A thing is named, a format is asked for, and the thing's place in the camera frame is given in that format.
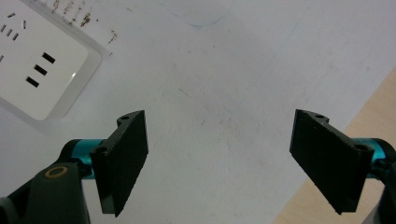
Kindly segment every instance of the power strip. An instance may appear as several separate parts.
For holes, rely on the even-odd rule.
[[[101,62],[19,0],[0,0],[0,97],[34,119],[59,118]]]

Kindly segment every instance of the white power strip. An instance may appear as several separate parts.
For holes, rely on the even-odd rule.
[[[59,118],[100,54],[18,0],[0,0],[0,97],[34,119]]]

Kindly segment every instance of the wooden surface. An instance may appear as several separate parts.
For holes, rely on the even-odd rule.
[[[345,133],[350,137],[378,137],[396,146],[396,68],[366,103]],[[291,198],[275,224],[362,223],[377,204],[383,185],[367,180],[357,213],[338,216],[310,179]]]

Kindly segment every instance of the white table surface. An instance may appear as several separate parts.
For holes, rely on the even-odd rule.
[[[103,60],[62,119],[1,104],[0,195],[144,109],[148,159],[121,215],[102,215],[83,181],[94,224],[270,223],[306,178],[289,154],[294,110],[343,130],[396,61],[392,0],[59,3]]]

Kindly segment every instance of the orange ring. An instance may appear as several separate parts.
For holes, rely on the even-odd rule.
[[[52,175],[52,174],[51,174],[52,171],[59,170],[59,169],[62,169],[62,171],[61,171],[60,173],[58,173],[58,174],[56,174],[56,175]],[[57,166],[57,167],[54,167],[54,168],[48,170],[48,171],[44,174],[44,177],[46,177],[47,179],[58,178],[58,177],[61,177],[61,176],[65,175],[65,174],[67,173],[67,171],[68,171],[68,169],[67,169],[67,167],[65,167],[65,166]]]

